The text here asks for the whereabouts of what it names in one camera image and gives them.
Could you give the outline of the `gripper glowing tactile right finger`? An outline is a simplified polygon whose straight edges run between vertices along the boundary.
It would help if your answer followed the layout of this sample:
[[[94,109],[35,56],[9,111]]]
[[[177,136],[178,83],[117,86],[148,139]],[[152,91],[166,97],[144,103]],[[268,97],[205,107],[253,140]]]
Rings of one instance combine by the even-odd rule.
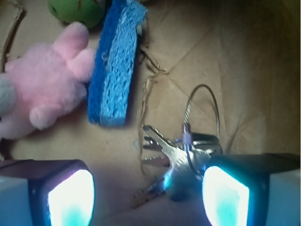
[[[299,226],[300,156],[216,155],[206,165],[202,196],[213,226]]]

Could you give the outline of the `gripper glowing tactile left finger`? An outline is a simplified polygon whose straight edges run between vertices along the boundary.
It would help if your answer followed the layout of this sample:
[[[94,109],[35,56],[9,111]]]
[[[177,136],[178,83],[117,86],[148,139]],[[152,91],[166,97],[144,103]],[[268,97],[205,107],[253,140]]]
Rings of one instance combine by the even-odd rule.
[[[88,226],[94,204],[94,178],[82,160],[0,163],[2,226]]]

